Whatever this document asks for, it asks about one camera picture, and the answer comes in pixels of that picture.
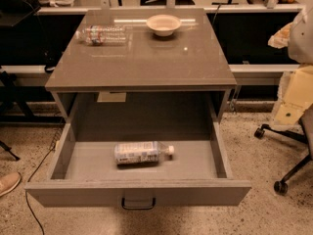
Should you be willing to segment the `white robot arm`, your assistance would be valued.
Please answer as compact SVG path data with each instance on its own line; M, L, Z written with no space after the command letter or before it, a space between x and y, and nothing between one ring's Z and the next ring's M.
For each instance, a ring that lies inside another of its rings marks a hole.
M268 45L287 47L289 57L299 63L295 71L282 76L272 112L273 123L294 125L313 105L313 8L302 9L292 23L270 37Z

